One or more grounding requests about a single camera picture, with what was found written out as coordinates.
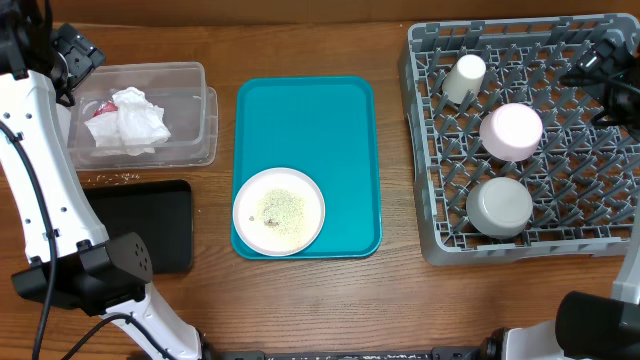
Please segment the red foil wrapper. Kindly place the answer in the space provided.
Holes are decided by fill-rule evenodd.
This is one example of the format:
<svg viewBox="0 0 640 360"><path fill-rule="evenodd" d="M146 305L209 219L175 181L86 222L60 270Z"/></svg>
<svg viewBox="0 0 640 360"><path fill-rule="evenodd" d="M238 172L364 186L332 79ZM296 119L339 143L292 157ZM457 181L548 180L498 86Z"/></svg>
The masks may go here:
<svg viewBox="0 0 640 360"><path fill-rule="evenodd" d="M94 112L93 116L97 117L104 113L117 112L117 111L118 111L118 107L112 101L107 101L107 102L103 102L98 107L98 109Z"/></svg>

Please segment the white napkin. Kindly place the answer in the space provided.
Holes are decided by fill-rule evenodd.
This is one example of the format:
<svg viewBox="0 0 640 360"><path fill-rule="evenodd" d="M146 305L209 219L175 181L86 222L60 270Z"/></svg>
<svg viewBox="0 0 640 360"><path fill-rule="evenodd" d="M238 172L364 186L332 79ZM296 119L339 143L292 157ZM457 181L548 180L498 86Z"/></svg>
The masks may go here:
<svg viewBox="0 0 640 360"><path fill-rule="evenodd" d="M114 93L112 101L118 108L117 126L125 145L164 143L170 138L164 109L149 102L143 91L128 87Z"/></svg>
<svg viewBox="0 0 640 360"><path fill-rule="evenodd" d="M131 125L119 120L116 112L106 112L85 122L95 140L96 149L92 151L95 157L115 155L138 156L145 153L153 154L153 148L127 149L125 145L142 144L147 134L138 125Z"/></svg>

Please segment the grey dishwasher rack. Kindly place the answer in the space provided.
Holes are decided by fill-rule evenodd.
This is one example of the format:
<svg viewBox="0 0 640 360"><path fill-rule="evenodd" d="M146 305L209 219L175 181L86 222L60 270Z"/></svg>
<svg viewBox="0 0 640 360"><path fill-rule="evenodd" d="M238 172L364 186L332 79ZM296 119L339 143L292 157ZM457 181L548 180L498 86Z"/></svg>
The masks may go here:
<svg viewBox="0 0 640 360"><path fill-rule="evenodd" d="M420 247L433 265L510 263L553 255L626 252L639 201L639 145L620 128L598 129L600 108L560 77L601 39L633 52L639 23L629 14L428 22L412 25L398 68L414 158ZM464 55L486 63L480 92L454 104L442 90ZM544 131L521 162L491 156L482 118L509 103L532 107ZM524 231L499 240L469 221L470 190L495 177L520 182L533 213Z"/></svg>

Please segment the white paper cup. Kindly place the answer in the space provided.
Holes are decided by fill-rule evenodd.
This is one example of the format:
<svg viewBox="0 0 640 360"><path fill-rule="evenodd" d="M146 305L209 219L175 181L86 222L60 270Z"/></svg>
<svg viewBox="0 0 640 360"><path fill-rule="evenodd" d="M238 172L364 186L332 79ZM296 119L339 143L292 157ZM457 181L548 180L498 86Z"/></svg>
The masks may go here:
<svg viewBox="0 0 640 360"><path fill-rule="evenodd" d="M468 93L473 96L480 92L486 74L486 63L473 54L462 56L446 75L442 90L454 104L461 104Z"/></svg>

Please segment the grey bowl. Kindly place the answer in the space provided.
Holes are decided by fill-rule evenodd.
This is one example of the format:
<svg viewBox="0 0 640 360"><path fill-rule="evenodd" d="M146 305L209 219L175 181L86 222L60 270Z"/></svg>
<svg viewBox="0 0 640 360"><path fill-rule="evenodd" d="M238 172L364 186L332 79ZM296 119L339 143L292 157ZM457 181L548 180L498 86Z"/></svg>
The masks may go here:
<svg viewBox="0 0 640 360"><path fill-rule="evenodd" d="M533 200L518 181L497 177L472 188L466 199L466 212L480 233L507 239L525 229L533 213Z"/></svg>

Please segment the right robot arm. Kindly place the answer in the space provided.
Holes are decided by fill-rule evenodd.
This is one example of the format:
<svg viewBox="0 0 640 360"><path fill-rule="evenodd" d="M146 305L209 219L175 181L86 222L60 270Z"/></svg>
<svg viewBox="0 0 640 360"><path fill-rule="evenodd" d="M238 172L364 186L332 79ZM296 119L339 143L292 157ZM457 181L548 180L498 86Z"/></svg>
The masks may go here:
<svg viewBox="0 0 640 360"><path fill-rule="evenodd" d="M625 43L596 42L560 77L603 106L591 119L600 128L622 127L639 139L639 59ZM639 218L608 298L573 291L556 318L528 328L502 328L469 359L637 359L639 357Z"/></svg>

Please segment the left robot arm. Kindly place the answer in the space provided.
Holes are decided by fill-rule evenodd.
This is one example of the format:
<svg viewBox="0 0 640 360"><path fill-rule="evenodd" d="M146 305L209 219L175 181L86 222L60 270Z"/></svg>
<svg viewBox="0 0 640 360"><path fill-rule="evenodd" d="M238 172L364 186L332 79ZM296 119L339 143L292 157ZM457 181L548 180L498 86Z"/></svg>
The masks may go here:
<svg viewBox="0 0 640 360"><path fill-rule="evenodd" d="M57 109L105 61L71 25L55 27L48 2L1 5L1 165L25 239L28 268L16 292L45 310L79 309L114 324L153 359L211 359L152 281L142 239L110 237L72 164Z"/></svg>

